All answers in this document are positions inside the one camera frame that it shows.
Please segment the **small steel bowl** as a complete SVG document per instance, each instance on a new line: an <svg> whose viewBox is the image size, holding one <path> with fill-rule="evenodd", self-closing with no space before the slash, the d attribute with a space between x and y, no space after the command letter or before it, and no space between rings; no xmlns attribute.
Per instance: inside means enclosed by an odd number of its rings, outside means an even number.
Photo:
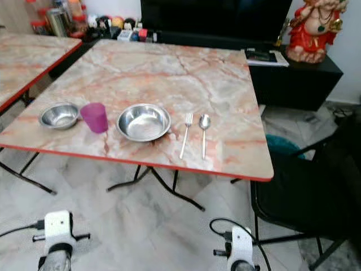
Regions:
<svg viewBox="0 0 361 271"><path fill-rule="evenodd" d="M79 119L80 109L72 103L59 103L41 113L39 124L49 129L67 130Z"/></svg>

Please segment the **marble top folding table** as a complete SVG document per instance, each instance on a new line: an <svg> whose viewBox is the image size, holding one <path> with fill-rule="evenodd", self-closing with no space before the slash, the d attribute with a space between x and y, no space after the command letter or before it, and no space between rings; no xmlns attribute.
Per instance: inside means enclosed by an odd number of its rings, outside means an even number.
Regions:
<svg viewBox="0 0 361 271"><path fill-rule="evenodd" d="M103 104L108 131L41 126L41 114L64 102ZM124 137L118 120L136 104L168 111L169 131L150 143ZM260 182L274 176L245 55L209 47L98 41L3 129L0 145L144 166L156 179L161 168Z"/></svg>
<svg viewBox="0 0 361 271"><path fill-rule="evenodd" d="M39 79L79 49L79 38L2 33L0 39L0 113L5 113Z"/></svg>

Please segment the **purple plastic cup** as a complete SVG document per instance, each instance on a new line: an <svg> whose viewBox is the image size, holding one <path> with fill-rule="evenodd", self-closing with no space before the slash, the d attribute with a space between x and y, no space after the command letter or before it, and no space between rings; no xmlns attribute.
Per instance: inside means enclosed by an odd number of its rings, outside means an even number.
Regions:
<svg viewBox="0 0 361 271"><path fill-rule="evenodd" d="M91 132L100 134L108 130L108 118L102 103L88 103L81 108L80 114Z"/></svg>

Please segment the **steel canister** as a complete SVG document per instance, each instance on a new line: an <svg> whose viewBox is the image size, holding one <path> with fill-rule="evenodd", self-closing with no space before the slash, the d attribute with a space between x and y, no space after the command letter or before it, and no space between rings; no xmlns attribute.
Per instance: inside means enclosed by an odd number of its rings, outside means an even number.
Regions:
<svg viewBox="0 0 361 271"><path fill-rule="evenodd" d="M68 31L67 26L65 26L67 17L65 16L65 11L62 8L50 8L46 11L45 15L54 36L67 38Z"/></svg>

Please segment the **large steel bowl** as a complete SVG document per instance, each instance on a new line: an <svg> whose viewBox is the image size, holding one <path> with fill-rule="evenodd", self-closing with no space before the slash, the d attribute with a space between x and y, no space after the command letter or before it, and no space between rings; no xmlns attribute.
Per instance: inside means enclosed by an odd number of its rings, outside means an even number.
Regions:
<svg viewBox="0 0 361 271"><path fill-rule="evenodd" d="M115 124L126 139L150 142L160 139L169 131L171 118L163 107L141 103L124 109Z"/></svg>

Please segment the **orange jar with red lid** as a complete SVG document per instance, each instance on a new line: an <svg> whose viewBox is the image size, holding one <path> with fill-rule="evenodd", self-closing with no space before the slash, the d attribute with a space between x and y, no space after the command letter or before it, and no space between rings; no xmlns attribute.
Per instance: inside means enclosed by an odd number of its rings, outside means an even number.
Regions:
<svg viewBox="0 0 361 271"><path fill-rule="evenodd" d="M87 20L87 16L83 10L82 0L67 0L67 8L73 23L82 23Z"/></svg>

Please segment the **small white box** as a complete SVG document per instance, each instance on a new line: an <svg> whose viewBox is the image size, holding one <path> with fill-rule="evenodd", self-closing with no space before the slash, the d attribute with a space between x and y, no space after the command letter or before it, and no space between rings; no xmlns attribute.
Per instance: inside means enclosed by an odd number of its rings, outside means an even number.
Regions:
<svg viewBox="0 0 361 271"><path fill-rule="evenodd" d="M126 41L126 42L131 41L133 39L132 38L133 34L134 34L134 31L131 29L122 29L117 36L117 40L118 41Z"/></svg>

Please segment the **steel fork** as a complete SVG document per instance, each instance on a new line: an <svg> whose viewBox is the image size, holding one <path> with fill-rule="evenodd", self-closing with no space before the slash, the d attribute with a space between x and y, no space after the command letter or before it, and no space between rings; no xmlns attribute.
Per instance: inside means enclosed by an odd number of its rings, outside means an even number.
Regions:
<svg viewBox="0 0 361 271"><path fill-rule="evenodd" d="M188 140L188 135L190 132L190 128L193 124L193 113L187 113L185 115L185 119L184 119L184 125L186 127L185 132L184 132L184 136L183 136L183 141L182 141L182 147L181 147L181 151L180 151L180 155L179 158L183 159L184 157L184 153L185 153L185 149L186 149L186 145L187 145L187 140Z"/></svg>

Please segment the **steel spoon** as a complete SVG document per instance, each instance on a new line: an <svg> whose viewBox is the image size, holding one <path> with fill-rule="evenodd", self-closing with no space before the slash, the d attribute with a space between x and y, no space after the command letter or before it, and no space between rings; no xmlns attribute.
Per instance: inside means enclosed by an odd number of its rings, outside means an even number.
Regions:
<svg viewBox="0 0 361 271"><path fill-rule="evenodd" d="M207 114L201 115L199 119L199 127L202 130L202 142L201 142L201 157L206 160L208 139L206 137L206 131L210 127L210 116Z"/></svg>

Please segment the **black television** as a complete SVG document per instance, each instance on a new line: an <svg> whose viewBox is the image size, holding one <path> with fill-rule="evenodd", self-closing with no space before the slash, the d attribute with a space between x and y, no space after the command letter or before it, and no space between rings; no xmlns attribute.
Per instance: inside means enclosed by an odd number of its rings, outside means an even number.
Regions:
<svg viewBox="0 0 361 271"><path fill-rule="evenodd" d="M292 0L141 0L149 29L276 41Z"/></svg>

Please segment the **white booklet with dark cover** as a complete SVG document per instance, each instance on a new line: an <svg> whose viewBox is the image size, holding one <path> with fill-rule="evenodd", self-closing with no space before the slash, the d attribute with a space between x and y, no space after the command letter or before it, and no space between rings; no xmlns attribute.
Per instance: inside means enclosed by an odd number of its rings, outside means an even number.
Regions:
<svg viewBox="0 0 361 271"><path fill-rule="evenodd" d="M289 62L280 51L256 51L255 49L243 49L248 65L260 65L260 67L288 67Z"/></svg>

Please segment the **teal cushion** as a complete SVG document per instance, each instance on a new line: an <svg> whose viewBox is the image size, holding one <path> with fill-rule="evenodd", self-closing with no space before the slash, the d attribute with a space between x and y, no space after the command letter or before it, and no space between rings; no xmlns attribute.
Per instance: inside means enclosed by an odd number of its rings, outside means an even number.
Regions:
<svg viewBox="0 0 361 271"><path fill-rule="evenodd" d="M300 148L296 144L294 144L294 142L278 135L267 134L266 141L268 149L271 152L291 155L300 150Z"/></svg>

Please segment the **black chair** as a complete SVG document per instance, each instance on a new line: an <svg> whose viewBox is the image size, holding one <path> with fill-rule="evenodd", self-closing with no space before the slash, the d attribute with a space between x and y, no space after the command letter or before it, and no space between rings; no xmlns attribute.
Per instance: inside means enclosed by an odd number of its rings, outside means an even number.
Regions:
<svg viewBox="0 0 361 271"><path fill-rule="evenodd" d="M347 241L361 242L361 115L346 117L328 137L292 154L271 153L274 177L250 184L256 220L294 230L256 245L328 238L314 270Z"/></svg>

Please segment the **red and gold statue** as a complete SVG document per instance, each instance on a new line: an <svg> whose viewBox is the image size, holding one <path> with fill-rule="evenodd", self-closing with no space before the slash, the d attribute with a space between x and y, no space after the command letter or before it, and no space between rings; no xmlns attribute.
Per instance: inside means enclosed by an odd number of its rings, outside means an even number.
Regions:
<svg viewBox="0 0 361 271"><path fill-rule="evenodd" d="M348 0L303 0L304 5L290 21L290 42L286 55L291 61L319 64L327 56L341 31Z"/></svg>

